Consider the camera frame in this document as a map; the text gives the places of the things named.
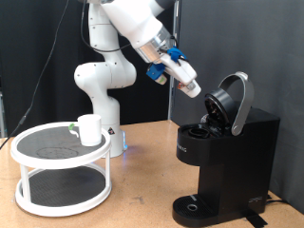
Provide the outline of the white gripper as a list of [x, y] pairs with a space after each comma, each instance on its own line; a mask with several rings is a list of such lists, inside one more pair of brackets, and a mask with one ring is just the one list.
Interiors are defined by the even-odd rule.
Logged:
[[174, 62], [168, 54], [161, 56], [161, 62], [165, 65], [165, 71], [186, 85], [189, 90], [193, 90], [196, 87], [195, 79], [197, 73], [189, 63], [183, 60]]

